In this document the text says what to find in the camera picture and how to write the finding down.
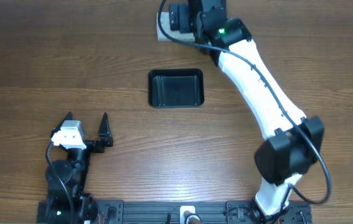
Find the black mounting plate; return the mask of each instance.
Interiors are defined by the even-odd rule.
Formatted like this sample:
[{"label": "black mounting plate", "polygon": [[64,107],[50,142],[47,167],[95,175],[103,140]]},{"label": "black mounting plate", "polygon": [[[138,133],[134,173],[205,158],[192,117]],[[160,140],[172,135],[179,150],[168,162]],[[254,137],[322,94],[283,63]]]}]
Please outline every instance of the black mounting plate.
[{"label": "black mounting plate", "polygon": [[[124,202],[122,200],[97,200],[99,211],[103,211],[104,224],[166,224],[167,216],[171,214],[170,224],[180,223],[180,207],[192,205],[203,224],[252,224],[253,222],[243,209],[233,210],[227,216],[224,212],[228,208],[244,205],[250,208],[252,201],[227,202]],[[37,223],[45,221],[45,203],[39,203]],[[300,212],[303,212],[308,224],[312,224],[310,205],[306,202],[290,202],[288,212],[282,215],[282,224],[303,224]]]}]

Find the wooden table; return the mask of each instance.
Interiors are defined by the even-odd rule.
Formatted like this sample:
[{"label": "wooden table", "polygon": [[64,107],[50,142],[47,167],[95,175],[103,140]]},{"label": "wooden table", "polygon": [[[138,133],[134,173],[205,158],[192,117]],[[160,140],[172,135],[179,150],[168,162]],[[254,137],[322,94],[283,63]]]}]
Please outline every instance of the wooden table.
[{"label": "wooden table", "polygon": [[[125,201],[249,200],[263,142],[235,86],[208,56],[157,42],[159,0],[0,0],[0,222],[34,222],[52,128],[74,112],[95,138],[109,113],[114,147],[95,154],[87,192]],[[353,222],[353,0],[228,0],[291,100],[319,115],[334,184],[316,223]],[[154,68],[200,68],[200,108],[147,103]],[[52,159],[63,159],[53,150]],[[325,193],[319,164],[298,184]]]}]

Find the black plastic container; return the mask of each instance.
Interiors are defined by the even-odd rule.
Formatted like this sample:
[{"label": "black plastic container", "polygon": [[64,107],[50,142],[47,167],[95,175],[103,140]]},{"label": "black plastic container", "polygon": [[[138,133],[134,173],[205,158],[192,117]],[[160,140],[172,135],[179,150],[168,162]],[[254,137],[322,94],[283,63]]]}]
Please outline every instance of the black plastic container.
[{"label": "black plastic container", "polygon": [[154,108],[202,105],[204,103],[203,72],[197,68],[150,71],[149,103]]}]

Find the wooden tabletop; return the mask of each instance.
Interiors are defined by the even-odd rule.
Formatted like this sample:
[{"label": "wooden tabletop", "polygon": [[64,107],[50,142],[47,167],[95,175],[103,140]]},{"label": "wooden tabletop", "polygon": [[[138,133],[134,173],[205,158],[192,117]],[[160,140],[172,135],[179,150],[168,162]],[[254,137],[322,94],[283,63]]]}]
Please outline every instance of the wooden tabletop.
[{"label": "wooden tabletop", "polygon": [[[261,176],[259,126],[208,56],[157,42],[159,0],[0,0],[0,222],[34,222],[47,193],[45,149],[68,111],[96,138],[109,114],[114,147],[95,154],[86,191],[125,201],[250,200]],[[330,201],[315,223],[353,222],[353,0],[228,0],[290,99],[326,133]],[[200,68],[199,108],[149,106],[155,68]],[[52,160],[65,158],[52,151]],[[326,187],[319,164],[298,188]]]}]

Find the wood grain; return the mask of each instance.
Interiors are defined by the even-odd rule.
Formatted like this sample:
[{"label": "wood grain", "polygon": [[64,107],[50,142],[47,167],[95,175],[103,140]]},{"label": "wood grain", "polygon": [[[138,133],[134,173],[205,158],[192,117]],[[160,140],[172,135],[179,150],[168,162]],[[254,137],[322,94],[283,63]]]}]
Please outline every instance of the wood grain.
[{"label": "wood grain", "polygon": [[[108,112],[113,148],[92,157],[87,191],[126,201],[247,200],[258,190],[259,127],[233,84],[193,49],[159,43],[159,0],[0,0],[0,222],[34,222],[45,147],[72,111],[87,138]],[[316,223],[353,222],[353,0],[228,0],[287,95],[326,134],[334,184]],[[155,110],[147,74],[200,68],[200,108]],[[64,158],[54,150],[52,159]],[[320,166],[298,185],[325,192]]]}]

